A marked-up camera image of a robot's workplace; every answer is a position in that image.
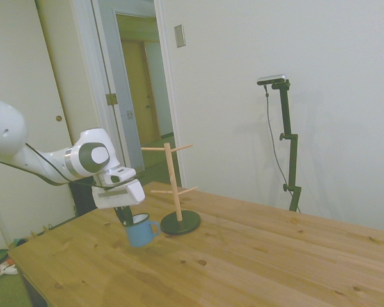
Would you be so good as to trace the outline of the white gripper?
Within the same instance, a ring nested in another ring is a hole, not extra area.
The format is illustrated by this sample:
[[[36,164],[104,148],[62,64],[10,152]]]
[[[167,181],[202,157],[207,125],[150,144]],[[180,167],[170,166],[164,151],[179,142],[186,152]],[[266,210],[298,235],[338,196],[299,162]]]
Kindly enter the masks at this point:
[[[92,196],[98,209],[114,208],[121,224],[133,224],[131,207],[145,199],[145,193],[139,180],[132,180],[124,185],[106,190],[92,187]]]

